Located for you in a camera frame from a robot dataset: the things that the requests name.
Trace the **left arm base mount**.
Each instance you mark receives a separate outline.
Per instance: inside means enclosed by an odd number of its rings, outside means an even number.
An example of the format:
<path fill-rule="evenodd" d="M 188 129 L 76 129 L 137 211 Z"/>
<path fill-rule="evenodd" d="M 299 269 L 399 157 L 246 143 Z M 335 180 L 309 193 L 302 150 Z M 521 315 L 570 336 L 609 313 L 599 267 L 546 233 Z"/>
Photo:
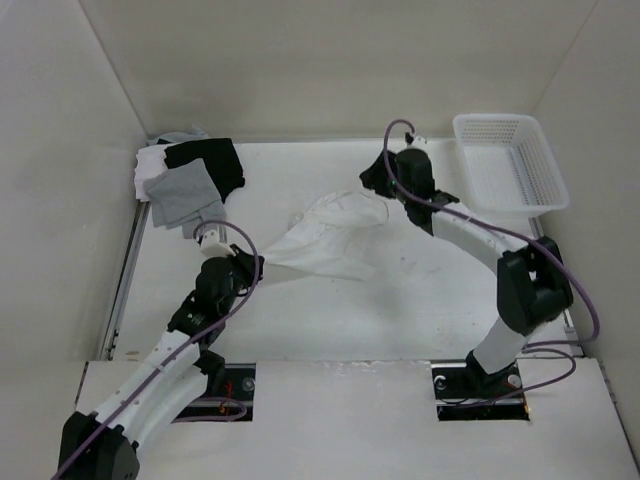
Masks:
<path fill-rule="evenodd" d="M 251 422 L 256 393 L 255 364 L 227 364 L 220 380 L 192 401 L 178 422 Z"/>

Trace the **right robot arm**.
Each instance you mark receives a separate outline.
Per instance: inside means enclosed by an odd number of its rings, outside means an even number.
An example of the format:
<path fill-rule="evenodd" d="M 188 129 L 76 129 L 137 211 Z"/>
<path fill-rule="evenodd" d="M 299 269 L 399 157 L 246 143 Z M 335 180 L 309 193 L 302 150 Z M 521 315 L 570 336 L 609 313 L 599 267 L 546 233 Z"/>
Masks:
<path fill-rule="evenodd" d="M 573 303 L 566 276 L 531 244 L 472 222 L 461 200 L 436 187 L 426 152 L 381 153 L 359 174 L 362 186 L 403 204 L 412 224 L 452 243 L 496 277 L 498 318 L 465 359 L 464 384 L 483 396 L 495 389 L 532 335 Z"/>

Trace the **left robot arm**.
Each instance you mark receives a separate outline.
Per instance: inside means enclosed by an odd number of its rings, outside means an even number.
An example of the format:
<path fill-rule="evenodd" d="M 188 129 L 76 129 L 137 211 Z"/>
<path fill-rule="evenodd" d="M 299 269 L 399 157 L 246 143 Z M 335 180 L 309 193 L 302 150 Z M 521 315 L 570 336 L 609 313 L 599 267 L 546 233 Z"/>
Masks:
<path fill-rule="evenodd" d="M 237 245 L 204 261 L 194 289 L 137 370 L 97 408 L 66 420 L 55 478 L 136 478 L 145 447 L 193 401 L 221 393 L 225 360 L 211 346 L 263 269 L 262 256 Z"/>

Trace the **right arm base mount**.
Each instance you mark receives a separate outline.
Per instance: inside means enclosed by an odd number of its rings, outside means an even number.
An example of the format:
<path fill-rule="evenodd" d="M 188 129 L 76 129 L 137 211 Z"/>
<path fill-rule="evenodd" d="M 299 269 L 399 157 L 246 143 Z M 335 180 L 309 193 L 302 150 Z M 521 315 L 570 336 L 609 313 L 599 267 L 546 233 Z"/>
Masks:
<path fill-rule="evenodd" d="M 440 421 L 528 421 L 529 411 L 516 362 L 486 375 L 468 354 L 464 360 L 431 364 Z"/>

